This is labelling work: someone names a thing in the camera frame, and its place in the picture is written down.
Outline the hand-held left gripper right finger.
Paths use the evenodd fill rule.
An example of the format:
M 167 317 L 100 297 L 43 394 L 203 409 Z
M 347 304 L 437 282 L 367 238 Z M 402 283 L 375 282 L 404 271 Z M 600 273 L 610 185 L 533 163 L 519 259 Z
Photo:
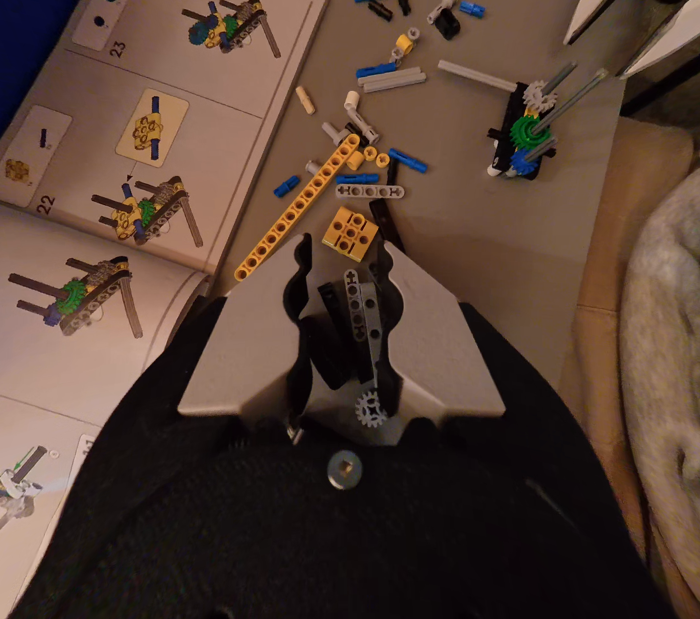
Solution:
M 393 243 L 377 252 L 377 388 L 389 422 L 500 417 L 505 405 L 457 298 Z

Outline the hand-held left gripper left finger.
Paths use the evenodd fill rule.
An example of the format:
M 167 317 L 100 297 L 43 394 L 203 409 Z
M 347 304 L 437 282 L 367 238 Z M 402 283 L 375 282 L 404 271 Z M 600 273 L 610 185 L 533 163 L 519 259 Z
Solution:
M 235 415 L 248 427 L 295 423 L 311 394 L 309 233 L 296 235 L 227 296 L 178 405 L 184 416 Z

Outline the yellow square lego block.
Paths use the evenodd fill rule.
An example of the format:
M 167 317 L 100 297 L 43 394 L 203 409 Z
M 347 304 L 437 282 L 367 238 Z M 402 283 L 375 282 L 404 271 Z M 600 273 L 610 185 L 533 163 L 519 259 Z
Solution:
M 352 259 L 363 261 L 379 231 L 378 226 L 360 213 L 341 206 L 321 242 L 326 247 Z

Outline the lego gear assembly with axles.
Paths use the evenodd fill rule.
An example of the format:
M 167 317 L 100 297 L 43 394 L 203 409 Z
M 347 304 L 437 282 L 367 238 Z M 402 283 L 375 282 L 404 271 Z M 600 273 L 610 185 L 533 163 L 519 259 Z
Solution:
M 598 70 L 582 89 L 558 104 L 555 90 L 576 67 L 571 62 L 548 81 L 515 84 L 501 128 L 490 128 L 488 132 L 495 144 L 494 158 L 486 170 L 489 176 L 533 181 L 543 159 L 556 156 L 557 138 L 552 133 L 552 123 L 608 77 L 606 69 Z

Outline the small grey lego gear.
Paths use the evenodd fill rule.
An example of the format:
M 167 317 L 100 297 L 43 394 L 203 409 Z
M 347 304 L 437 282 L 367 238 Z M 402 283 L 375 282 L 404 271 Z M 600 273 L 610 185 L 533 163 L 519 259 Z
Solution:
M 387 422 L 388 414 L 380 403 L 376 389 L 364 392 L 355 402 L 355 415 L 358 421 L 367 428 L 378 428 Z

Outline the long yellow lego beam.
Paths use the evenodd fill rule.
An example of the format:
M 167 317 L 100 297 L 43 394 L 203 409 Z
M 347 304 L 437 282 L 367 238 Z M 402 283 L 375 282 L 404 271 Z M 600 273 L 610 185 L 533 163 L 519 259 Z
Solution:
M 345 137 L 329 159 L 320 167 L 311 180 L 301 188 L 284 212 L 237 267 L 234 272 L 234 278 L 237 282 L 244 281 L 251 273 L 255 272 L 275 251 L 275 248 L 282 244 L 283 240 L 291 233 L 293 226 L 330 185 L 351 155 L 358 151 L 359 144 L 360 137 L 357 134 L 351 133 Z

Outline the long grey lego axle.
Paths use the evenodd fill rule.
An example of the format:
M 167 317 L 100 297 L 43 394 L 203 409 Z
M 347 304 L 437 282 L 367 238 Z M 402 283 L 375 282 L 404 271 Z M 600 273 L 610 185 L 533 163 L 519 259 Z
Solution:
M 479 83 L 486 84 L 497 89 L 513 93 L 516 91 L 518 85 L 515 82 L 507 81 L 498 77 L 495 77 L 484 72 L 479 72 L 468 67 L 451 63 L 445 60 L 439 60 L 437 68 L 442 72 L 447 72 L 449 74 L 456 75 L 458 77 L 468 79 L 470 81 L 476 81 Z

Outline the light grey thin lego liftarm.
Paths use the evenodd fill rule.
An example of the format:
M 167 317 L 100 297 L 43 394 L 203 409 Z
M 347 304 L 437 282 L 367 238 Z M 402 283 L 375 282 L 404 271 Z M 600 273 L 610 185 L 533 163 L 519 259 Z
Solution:
M 338 184 L 335 187 L 337 198 L 383 198 L 398 200 L 404 198 L 405 189 L 398 185 L 380 184 Z

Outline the short grey lego axle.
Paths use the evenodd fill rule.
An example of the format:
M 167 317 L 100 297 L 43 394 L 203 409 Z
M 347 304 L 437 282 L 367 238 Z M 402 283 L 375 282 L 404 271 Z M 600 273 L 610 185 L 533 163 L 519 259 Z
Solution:
M 367 81 L 362 85 L 364 93 L 375 93 L 383 90 L 396 89 L 404 86 L 411 86 L 423 83 L 427 79 L 426 73 L 422 71 L 404 74 L 395 78 L 383 78 L 377 81 Z
M 394 72 L 373 74 L 357 79 L 357 84 L 361 87 L 379 85 L 380 83 L 394 82 L 406 79 L 415 79 L 418 75 L 423 75 L 420 67 L 409 67 L 405 70 L 399 69 Z

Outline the grey angled lego connector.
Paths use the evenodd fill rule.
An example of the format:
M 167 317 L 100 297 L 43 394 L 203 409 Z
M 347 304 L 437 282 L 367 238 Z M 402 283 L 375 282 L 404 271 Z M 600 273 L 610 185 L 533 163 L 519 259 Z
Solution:
M 364 138 L 366 138 L 370 145 L 374 145 L 379 141 L 380 134 L 373 129 L 372 125 L 366 122 L 362 116 L 360 116 L 355 108 L 348 108 L 346 109 L 346 112 L 350 120 L 360 129 L 361 134 Z

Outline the lego instruction booklet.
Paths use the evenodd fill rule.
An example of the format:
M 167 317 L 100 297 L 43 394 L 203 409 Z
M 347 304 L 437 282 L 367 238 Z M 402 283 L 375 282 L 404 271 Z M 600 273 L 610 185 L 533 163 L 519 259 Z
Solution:
M 79 0 L 1 119 L 1 617 L 206 296 L 327 0 Z

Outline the black metal bar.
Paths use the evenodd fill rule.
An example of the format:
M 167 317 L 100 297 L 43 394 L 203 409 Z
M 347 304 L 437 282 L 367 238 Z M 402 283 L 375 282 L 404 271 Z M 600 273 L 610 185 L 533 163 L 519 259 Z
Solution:
M 663 79 L 654 83 L 648 89 L 624 103 L 620 109 L 619 115 L 621 117 L 634 116 L 645 107 L 661 99 L 698 74 L 699 54 L 667 74 Z

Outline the beige sofa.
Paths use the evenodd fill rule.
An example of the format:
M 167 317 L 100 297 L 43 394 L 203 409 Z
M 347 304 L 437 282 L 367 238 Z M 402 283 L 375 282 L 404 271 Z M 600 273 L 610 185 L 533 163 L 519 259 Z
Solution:
M 680 618 L 698 618 L 699 600 L 649 516 L 635 470 L 619 384 L 618 318 L 634 241 L 687 177 L 693 157 L 686 131 L 619 120 L 557 386 L 603 466 L 638 554 Z

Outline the yellow connector with grey pins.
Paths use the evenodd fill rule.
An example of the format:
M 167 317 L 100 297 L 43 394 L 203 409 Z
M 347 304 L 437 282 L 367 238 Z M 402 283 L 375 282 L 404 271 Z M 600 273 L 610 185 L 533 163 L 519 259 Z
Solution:
M 400 67 L 405 57 L 414 49 L 420 35 L 420 30 L 417 27 L 411 27 L 406 33 L 401 34 L 390 53 L 390 64 L 395 65 L 396 68 Z

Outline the grey fuzzy blanket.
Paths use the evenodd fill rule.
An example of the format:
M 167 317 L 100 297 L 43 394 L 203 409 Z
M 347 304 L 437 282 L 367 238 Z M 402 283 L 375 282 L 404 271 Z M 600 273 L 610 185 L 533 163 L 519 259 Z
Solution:
M 682 577 L 699 595 L 699 171 L 651 214 L 626 271 L 622 392 L 635 466 Z

